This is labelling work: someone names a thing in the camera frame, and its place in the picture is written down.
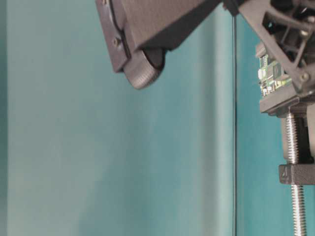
metal screw rod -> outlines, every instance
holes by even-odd
[[[297,138],[297,126],[294,114],[289,113],[286,117],[286,137],[288,144],[288,164],[299,163],[299,149]],[[304,207],[303,186],[292,185],[292,206],[294,221],[294,236],[306,236],[306,219]]]

teal background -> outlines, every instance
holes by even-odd
[[[112,72],[94,1],[0,4],[0,235],[232,235],[222,6],[136,91]]]
[[[259,39],[237,17],[237,235],[293,235],[290,186],[279,183],[284,164],[280,120],[259,113],[254,58]],[[315,187],[305,186],[308,235],[315,233]]]

screw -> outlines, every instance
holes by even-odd
[[[300,80],[305,83],[308,80],[310,80],[310,75],[308,73],[304,73],[303,75],[300,76]]]
[[[286,138],[288,145],[287,163],[299,163],[298,127],[294,114],[288,113],[286,117]],[[291,186],[294,236],[306,236],[306,219],[304,207],[304,193],[302,185]]]
[[[119,38],[116,38],[116,37],[115,37],[115,38],[113,39],[113,44],[114,44],[115,47],[118,47],[121,42],[122,42],[122,41],[121,41]]]

vertical wire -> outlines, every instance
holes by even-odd
[[[232,17],[233,45],[233,236],[237,235],[237,61],[236,17]]]

circuit board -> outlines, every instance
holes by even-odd
[[[280,63],[276,60],[271,60],[268,54],[259,58],[259,66],[260,69],[258,70],[258,78],[261,95],[263,97],[283,86],[286,86],[292,81]]]

